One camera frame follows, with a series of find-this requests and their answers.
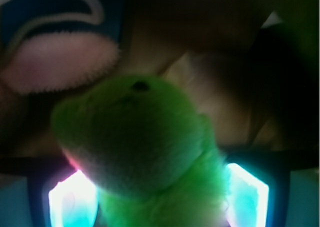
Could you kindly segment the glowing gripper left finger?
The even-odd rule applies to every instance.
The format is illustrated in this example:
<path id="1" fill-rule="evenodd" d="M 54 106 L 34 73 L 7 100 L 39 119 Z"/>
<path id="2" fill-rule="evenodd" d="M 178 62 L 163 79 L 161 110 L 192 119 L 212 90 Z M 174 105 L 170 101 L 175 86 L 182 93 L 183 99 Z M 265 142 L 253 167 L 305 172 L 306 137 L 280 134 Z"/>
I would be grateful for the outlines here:
<path id="1" fill-rule="evenodd" d="M 48 192 L 48 204 L 52 227 L 93 227 L 98 215 L 98 189 L 77 170 Z"/>

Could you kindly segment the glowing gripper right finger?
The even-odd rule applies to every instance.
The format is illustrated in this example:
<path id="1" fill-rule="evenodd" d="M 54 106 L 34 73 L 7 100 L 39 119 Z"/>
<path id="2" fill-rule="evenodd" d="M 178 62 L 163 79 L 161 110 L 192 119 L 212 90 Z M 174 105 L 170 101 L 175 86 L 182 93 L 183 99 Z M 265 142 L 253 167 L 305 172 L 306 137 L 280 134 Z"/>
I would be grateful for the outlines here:
<path id="1" fill-rule="evenodd" d="M 231 227 L 265 227 L 269 186 L 237 163 L 226 165 L 229 193 L 226 219 Z"/>

